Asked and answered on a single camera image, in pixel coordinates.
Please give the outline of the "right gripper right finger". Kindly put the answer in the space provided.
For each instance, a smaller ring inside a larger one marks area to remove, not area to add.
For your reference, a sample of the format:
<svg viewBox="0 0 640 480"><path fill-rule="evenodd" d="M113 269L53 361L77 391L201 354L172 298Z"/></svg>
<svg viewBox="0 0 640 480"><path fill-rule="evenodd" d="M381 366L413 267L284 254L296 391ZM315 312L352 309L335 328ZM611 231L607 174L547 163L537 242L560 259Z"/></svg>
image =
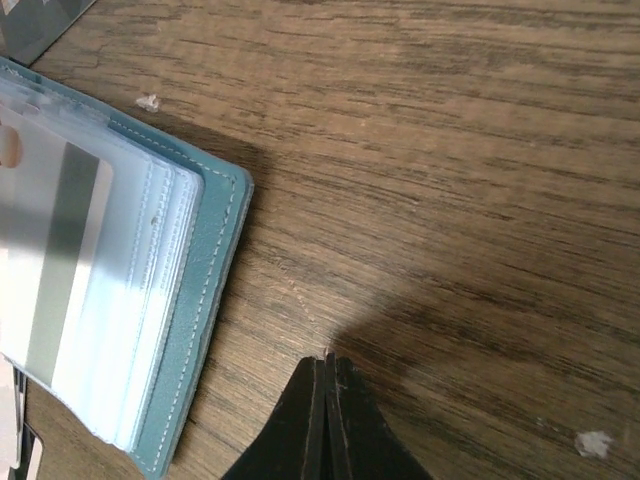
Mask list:
<svg viewBox="0 0 640 480"><path fill-rule="evenodd" d="M430 479L394 434L353 362L325 358L326 479Z"/></svg>

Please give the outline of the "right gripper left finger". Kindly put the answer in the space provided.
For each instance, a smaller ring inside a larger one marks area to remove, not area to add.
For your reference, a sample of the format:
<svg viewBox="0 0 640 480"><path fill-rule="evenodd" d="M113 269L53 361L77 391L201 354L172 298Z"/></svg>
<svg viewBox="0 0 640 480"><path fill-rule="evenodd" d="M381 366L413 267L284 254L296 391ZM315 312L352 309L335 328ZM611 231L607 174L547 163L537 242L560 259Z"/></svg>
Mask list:
<svg viewBox="0 0 640 480"><path fill-rule="evenodd" d="M325 363L303 358L263 429L225 479L320 479L325 425Z"/></svg>

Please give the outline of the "teal card holder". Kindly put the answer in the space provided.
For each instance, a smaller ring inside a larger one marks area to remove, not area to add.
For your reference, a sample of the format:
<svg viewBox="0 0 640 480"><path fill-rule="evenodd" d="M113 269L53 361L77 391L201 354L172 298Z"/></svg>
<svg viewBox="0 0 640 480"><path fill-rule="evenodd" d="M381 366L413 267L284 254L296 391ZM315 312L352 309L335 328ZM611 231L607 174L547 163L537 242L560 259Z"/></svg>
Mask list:
<svg viewBox="0 0 640 480"><path fill-rule="evenodd" d="M10 108L108 162L113 178L80 317L44 385L1 351L1 475L33 479L28 383L148 479L169 469L253 193L242 167L10 60Z"/></svg>

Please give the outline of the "white magnetic stripe card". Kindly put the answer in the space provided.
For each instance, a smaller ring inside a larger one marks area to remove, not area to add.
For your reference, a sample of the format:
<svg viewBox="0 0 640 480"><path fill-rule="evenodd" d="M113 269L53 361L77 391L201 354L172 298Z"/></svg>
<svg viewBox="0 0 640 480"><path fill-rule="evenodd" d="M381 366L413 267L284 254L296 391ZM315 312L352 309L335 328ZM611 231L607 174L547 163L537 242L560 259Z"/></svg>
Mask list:
<svg viewBox="0 0 640 480"><path fill-rule="evenodd" d="M105 160L1 109L1 351L44 385L81 314L112 178Z"/></svg>

